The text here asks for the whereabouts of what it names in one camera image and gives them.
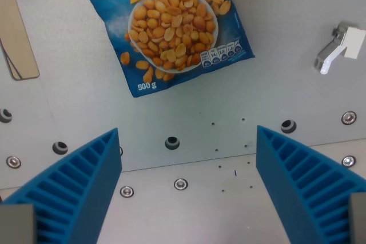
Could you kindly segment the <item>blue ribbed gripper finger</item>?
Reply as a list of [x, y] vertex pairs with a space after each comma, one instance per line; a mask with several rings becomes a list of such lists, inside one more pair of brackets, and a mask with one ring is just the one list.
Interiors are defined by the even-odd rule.
[[365, 179], [327, 156], [257, 127], [256, 168], [291, 243], [350, 243], [348, 201]]
[[97, 243], [122, 171], [116, 128], [29, 180], [4, 205], [32, 205], [36, 243]]

